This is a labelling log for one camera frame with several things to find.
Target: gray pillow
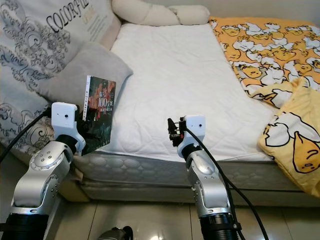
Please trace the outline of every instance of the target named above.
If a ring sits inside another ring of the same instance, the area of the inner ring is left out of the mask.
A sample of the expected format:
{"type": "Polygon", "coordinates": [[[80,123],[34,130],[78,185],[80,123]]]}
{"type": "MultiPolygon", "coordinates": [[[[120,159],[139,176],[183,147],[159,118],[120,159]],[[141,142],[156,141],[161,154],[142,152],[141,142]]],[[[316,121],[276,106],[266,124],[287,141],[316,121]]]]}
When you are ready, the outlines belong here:
{"type": "Polygon", "coordinates": [[[37,92],[52,102],[76,104],[83,110],[87,75],[115,81],[116,102],[122,84],[132,74],[117,55],[98,43],[86,42],[57,76],[39,83],[37,92]]]}

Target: yellow blanket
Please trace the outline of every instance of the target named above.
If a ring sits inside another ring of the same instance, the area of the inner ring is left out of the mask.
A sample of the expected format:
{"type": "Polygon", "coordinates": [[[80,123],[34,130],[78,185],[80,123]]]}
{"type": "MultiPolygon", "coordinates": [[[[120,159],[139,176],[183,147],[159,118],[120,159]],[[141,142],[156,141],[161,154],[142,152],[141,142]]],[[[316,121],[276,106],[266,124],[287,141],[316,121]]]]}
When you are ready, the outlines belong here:
{"type": "Polygon", "coordinates": [[[320,29],[275,18],[212,17],[210,24],[248,96],[280,108],[258,145],[320,197],[320,29]]]}

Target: white floor tile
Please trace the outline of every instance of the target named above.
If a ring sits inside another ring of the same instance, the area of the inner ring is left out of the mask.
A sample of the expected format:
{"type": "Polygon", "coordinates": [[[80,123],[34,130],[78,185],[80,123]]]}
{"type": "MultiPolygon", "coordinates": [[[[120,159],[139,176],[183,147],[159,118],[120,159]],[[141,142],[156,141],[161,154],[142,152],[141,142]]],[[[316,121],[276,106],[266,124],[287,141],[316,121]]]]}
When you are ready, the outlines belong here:
{"type": "Polygon", "coordinates": [[[135,240],[191,240],[188,204],[101,202],[89,240],[96,240],[113,227],[133,229],[135,240]]]}
{"type": "MultiPolygon", "coordinates": [[[[259,216],[264,224],[270,240],[291,240],[290,232],[283,218],[280,208],[257,207],[259,216]]],[[[198,220],[196,207],[191,205],[191,225],[193,240],[201,240],[201,227],[198,220]]],[[[236,215],[242,226],[242,233],[246,240],[263,240],[259,225],[249,208],[237,208],[236,215]]]]}
{"type": "Polygon", "coordinates": [[[320,239],[320,208],[283,208],[293,240],[320,239]]]}
{"type": "Polygon", "coordinates": [[[55,240],[88,240],[97,203],[69,202],[55,240]]]}

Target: bed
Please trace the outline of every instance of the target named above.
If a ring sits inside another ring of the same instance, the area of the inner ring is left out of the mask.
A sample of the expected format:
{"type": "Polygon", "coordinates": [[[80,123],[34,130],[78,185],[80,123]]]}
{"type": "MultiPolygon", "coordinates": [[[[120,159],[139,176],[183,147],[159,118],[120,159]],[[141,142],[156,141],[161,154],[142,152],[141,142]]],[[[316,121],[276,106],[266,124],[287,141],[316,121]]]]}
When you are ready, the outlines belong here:
{"type": "MultiPolygon", "coordinates": [[[[209,24],[125,23],[111,52],[134,73],[118,95],[110,144],[74,159],[77,186],[90,199],[193,202],[167,118],[201,114],[206,117],[204,144],[254,204],[319,206],[257,146],[276,109],[247,97],[209,24]]],[[[32,97],[41,106],[49,104],[32,97]]],[[[49,123],[42,128],[52,139],[49,123]]],[[[235,202],[243,204],[236,196],[235,202]]]]}

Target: book cover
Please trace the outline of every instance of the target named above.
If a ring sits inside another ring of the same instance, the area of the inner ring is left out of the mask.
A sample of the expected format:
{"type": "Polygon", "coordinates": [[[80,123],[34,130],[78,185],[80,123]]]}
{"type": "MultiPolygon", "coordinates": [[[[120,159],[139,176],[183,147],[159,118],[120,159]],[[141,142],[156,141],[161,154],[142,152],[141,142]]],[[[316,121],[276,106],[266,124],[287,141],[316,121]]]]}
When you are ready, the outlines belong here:
{"type": "Polygon", "coordinates": [[[110,143],[115,92],[115,81],[87,76],[82,118],[90,137],[85,139],[82,155],[110,143]]]}

